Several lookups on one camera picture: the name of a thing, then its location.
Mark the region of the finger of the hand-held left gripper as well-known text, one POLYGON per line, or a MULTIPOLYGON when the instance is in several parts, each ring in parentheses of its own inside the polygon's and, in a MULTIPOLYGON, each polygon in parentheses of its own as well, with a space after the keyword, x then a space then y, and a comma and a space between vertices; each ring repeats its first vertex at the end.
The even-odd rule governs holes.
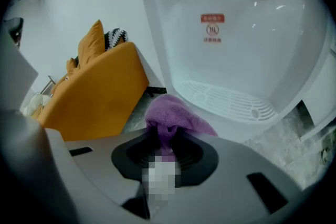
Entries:
POLYGON ((1 110, 19 110, 38 76, 20 52, 24 19, 1 21, 1 110))

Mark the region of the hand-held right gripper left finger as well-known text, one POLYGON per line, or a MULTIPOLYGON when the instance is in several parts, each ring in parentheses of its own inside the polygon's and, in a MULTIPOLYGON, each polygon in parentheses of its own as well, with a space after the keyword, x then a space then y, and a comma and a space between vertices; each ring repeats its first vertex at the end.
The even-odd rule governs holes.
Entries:
POLYGON ((133 198, 140 183, 124 178, 111 160, 112 151, 145 132, 144 129, 95 140, 65 142, 46 129, 60 178, 72 200, 77 219, 138 219, 122 205, 133 198))

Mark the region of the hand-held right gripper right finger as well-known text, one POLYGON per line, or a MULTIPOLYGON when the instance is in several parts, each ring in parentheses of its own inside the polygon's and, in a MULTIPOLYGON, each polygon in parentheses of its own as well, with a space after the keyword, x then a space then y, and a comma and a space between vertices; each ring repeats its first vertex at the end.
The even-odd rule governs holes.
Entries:
POLYGON ((279 223, 302 188, 251 148, 179 131, 151 153, 155 223, 279 223))

